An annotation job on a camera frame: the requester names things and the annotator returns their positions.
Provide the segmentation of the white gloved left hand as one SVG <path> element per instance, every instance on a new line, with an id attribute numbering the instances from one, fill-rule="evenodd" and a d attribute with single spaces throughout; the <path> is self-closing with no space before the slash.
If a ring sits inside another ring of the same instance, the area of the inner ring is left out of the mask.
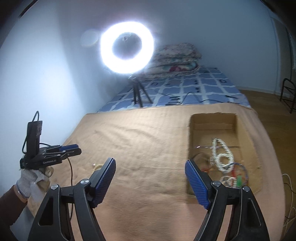
<path id="1" fill-rule="evenodd" d="M 40 203 L 50 188 L 50 177 L 53 175 L 53 167 L 34 169 L 21 169 L 21 176 L 16 182 L 16 190 L 23 199 L 32 198 Z"/>

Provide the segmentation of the brown sleeved left forearm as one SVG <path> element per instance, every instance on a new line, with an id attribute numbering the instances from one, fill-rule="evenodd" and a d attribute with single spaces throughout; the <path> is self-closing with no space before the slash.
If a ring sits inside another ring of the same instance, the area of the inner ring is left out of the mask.
<path id="1" fill-rule="evenodd" d="M 27 198 L 24 198 L 16 185 L 13 185 L 1 197 L 1 228 L 10 230 L 10 226 L 17 221 L 27 203 Z"/>

